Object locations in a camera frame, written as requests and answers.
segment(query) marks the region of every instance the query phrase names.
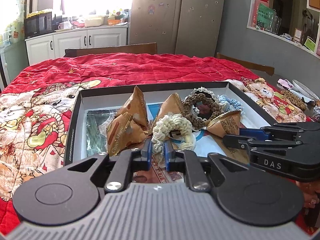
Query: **sticker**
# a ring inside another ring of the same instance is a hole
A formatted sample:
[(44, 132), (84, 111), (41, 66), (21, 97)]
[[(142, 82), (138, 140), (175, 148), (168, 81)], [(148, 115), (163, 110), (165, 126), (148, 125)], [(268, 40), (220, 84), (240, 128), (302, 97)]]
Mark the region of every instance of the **sticker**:
[(155, 13), (155, 6), (153, 4), (148, 7), (148, 13), (150, 15)]

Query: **wooden chair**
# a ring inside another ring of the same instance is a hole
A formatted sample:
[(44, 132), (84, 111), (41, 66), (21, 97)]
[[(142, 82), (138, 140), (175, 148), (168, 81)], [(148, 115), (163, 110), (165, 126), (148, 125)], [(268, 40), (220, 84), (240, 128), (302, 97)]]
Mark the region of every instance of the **wooden chair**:
[(104, 54), (104, 53), (133, 53), (133, 54), (157, 54), (157, 44), (154, 43), (144, 43), (144, 44), (133, 44), (124, 46), (114, 46), (114, 47), (102, 47), (102, 48), (89, 48), (89, 49), (65, 49), (65, 57), (79, 57), (89, 54)]
[(259, 71), (266, 72), (270, 76), (272, 76), (275, 73), (275, 68), (273, 68), (273, 67), (269, 67), (269, 66), (265, 66), (265, 65), (259, 65), (259, 64), (252, 63), (252, 62), (249, 62), (249, 61), (244, 61), (244, 60), (228, 57), (228, 56), (222, 55), (220, 53), (217, 53), (217, 58), (218, 59), (227, 59), (227, 60), (236, 62), (236, 63), (238, 63), (238, 64), (240, 64), (240, 65), (242, 65), (242, 66), (244, 66), (245, 68), (248, 68), (248, 69), (254, 69), (254, 70), (259, 70)]

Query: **refrigerator door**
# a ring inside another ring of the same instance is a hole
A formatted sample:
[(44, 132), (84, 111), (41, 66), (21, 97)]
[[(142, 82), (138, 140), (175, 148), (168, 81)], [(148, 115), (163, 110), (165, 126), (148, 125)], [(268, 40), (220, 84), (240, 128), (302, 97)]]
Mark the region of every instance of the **refrigerator door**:
[(129, 44), (156, 42), (158, 54), (175, 51), (181, 0), (132, 0)]
[(213, 57), (224, 0), (182, 0), (176, 54)]

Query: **person's hand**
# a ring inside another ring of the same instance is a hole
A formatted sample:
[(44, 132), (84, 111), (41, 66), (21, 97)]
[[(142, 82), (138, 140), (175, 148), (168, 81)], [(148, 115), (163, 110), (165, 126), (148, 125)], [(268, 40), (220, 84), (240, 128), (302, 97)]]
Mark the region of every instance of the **person's hand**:
[(306, 183), (296, 181), (296, 184), (303, 192), (304, 207), (314, 208), (319, 203), (317, 193), (320, 193), (320, 180)]

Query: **choco magic wrapper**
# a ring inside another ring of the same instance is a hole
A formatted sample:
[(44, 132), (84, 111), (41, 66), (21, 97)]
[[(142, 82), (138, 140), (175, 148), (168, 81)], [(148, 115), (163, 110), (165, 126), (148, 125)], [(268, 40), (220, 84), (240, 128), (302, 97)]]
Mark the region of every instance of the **choco magic wrapper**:
[(171, 94), (166, 101), (164, 101), (159, 109), (159, 112), (153, 121), (152, 127), (150, 128), (149, 135), (152, 134), (153, 127), (156, 125), (161, 118), (163, 118), (166, 114), (181, 114), (183, 110), (181, 99), (178, 93)]
[(129, 113), (133, 116), (133, 120), (145, 127), (148, 127), (147, 108), (144, 101), (144, 96), (140, 88), (134, 87), (132, 95), (118, 110), (116, 116), (124, 113)]
[(132, 118), (129, 113), (121, 114), (107, 127), (109, 156), (117, 155), (130, 144), (139, 143), (147, 137), (142, 128)]
[(226, 134), (239, 135), (241, 111), (231, 111), (219, 115), (209, 122), (207, 131), (223, 138)]

